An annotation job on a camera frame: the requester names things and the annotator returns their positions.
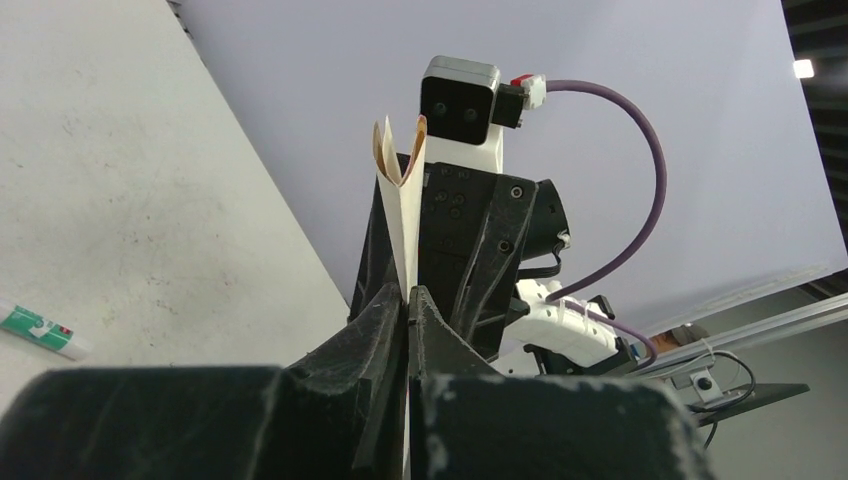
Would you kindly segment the tan letter paper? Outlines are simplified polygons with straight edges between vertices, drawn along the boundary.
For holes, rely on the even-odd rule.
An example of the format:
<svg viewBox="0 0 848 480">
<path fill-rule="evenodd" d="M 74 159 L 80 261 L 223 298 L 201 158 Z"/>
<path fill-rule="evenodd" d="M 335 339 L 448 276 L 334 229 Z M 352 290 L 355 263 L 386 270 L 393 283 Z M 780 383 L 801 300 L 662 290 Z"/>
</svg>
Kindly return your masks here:
<svg viewBox="0 0 848 480">
<path fill-rule="evenodd" d="M 375 124 L 372 135 L 377 181 L 404 301 L 418 284 L 418 244 L 428 126 L 420 115 L 405 168 L 399 165 L 390 120 Z"/>
</svg>

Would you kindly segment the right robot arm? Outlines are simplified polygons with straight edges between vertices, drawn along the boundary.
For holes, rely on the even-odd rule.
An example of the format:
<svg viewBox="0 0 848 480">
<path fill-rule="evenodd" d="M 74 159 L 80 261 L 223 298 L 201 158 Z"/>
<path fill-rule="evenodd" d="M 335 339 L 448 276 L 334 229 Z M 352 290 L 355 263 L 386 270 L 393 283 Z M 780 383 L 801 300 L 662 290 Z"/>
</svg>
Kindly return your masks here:
<svg viewBox="0 0 848 480">
<path fill-rule="evenodd" d="M 550 302 L 559 266 L 522 267 L 565 247 L 569 227 L 552 182 L 446 163 L 414 168 L 423 181 L 416 281 L 483 359 L 516 341 L 547 374 L 634 369 L 605 297 Z"/>
</svg>

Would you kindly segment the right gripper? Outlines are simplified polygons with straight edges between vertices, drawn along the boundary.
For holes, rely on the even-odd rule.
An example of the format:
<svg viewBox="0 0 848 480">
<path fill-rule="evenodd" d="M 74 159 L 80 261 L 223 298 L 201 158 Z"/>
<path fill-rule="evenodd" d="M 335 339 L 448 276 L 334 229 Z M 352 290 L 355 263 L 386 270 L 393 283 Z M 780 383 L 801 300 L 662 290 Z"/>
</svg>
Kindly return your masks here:
<svg viewBox="0 0 848 480">
<path fill-rule="evenodd" d="M 516 284 L 561 271 L 570 234 L 554 183 L 447 163 L 424 171 L 418 282 L 444 321 L 481 357 L 499 354 L 505 328 L 528 313 Z M 397 271 L 379 182 L 350 303 L 353 322 Z"/>
</svg>

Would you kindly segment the green white glue stick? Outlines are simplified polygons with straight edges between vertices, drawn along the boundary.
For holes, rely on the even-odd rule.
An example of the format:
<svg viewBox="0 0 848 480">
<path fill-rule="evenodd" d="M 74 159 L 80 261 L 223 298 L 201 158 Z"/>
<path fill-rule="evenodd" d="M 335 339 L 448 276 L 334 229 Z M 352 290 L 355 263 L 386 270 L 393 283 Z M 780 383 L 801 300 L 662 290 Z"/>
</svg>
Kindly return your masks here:
<svg viewBox="0 0 848 480">
<path fill-rule="evenodd" d="M 1 300 L 1 329 L 74 361 L 92 351 L 92 345 L 72 329 L 6 300 Z"/>
</svg>

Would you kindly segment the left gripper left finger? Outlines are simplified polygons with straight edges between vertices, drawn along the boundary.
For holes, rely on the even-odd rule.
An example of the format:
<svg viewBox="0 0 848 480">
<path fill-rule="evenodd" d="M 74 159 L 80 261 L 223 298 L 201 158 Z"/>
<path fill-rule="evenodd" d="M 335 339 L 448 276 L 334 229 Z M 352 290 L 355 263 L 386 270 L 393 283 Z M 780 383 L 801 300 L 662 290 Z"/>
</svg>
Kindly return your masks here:
<svg viewBox="0 0 848 480">
<path fill-rule="evenodd" d="M 289 367 L 54 370 L 1 421 L 5 479 L 349 479 L 398 475 L 400 289 Z"/>
</svg>

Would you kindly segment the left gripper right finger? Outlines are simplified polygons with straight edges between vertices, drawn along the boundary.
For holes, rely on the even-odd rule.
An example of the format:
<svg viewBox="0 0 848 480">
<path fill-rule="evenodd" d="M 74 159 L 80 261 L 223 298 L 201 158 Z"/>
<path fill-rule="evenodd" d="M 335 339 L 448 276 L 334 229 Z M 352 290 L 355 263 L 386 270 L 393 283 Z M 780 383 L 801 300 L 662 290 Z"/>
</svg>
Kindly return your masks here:
<svg viewBox="0 0 848 480">
<path fill-rule="evenodd" d="M 695 422 L 669 388 L 586 376 L 505 376 L 409 296 L 413 479 L 710 479 Z"/>
</svg>

